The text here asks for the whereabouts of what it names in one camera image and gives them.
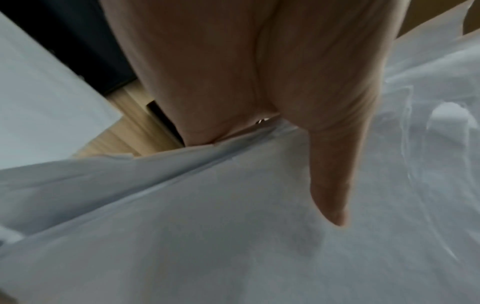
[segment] hand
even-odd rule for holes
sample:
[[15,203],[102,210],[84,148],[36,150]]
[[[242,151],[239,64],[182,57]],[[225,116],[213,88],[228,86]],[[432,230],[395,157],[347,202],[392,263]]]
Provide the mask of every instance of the hand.
[[408,0],[102,0],[188,145],[280,114],[308,130],[310,191],[336,225]]

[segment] paper sheet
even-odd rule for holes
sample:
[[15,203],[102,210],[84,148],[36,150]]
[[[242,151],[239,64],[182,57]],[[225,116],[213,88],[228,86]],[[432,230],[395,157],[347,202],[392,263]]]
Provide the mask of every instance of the paper sheet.
[[0,169],[69,158],[120,117],[0,13]]
[[[171,171],[150,172],[141,189],[77,210],[73,219],[52,226],[44,217],[22,240],[0,246],[0,289],[21,303],[49,304],[478,303],[477,37],[449,40],[441,56],[385,78],[348,229],[323,223],[311,201],[306,134],[278,125],[233,140],[218,154],[208,153],[212,147],[189,151],[188,166],[176,153],[150,159],[148,166],[159,171],[171,160]],[[201,161],[198,153],[205,153]],[[83,162],[86,169],[45,164],[46,177],[30,180],[38,167],[3,171],[3,177],[0,171],[0,182],[8,184],[11,175],[16,185],[35,183],[41,200],[51,195],[41,189],[68,183],[76,172],[95,178],[93,167],[101,163],[135,164]],[[51,166],[71,171],[62,177]],[[106,184],[109,193],[121,193]],[[67,188],[63,202],[84,195],[87,185]],[[100,190],[86,204],[102,197]],[[12,222],[0,220],[23,232]]]

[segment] finger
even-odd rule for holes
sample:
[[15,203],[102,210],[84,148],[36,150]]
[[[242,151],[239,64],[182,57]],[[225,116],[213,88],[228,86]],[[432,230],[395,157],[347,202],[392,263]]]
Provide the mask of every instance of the finger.
[[352,105],[352,119],[332,129],[309,132],[310,192],[320,212],[335,225],[344,226],[348,220],[347,202],[352,189],[365,134],[378,98],[358,100]]

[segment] wooden floor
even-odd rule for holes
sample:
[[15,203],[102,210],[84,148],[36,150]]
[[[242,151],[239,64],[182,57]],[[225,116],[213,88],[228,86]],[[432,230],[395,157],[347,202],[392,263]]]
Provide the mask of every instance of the wooden floor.
[[147,104],[153,97],[139,81],[116,90],[106,98],[123,113],[123,117],[78,151],[76,157],[118,153],[147,156],[182,146],[165,126],[149,113]]

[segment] human hand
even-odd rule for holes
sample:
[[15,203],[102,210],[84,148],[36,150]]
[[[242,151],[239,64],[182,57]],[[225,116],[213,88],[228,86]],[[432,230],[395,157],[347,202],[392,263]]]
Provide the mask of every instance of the human hand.
[[306,129],[310,191],[336,225],[408,0],[102,0],[188,145],[280,114]]

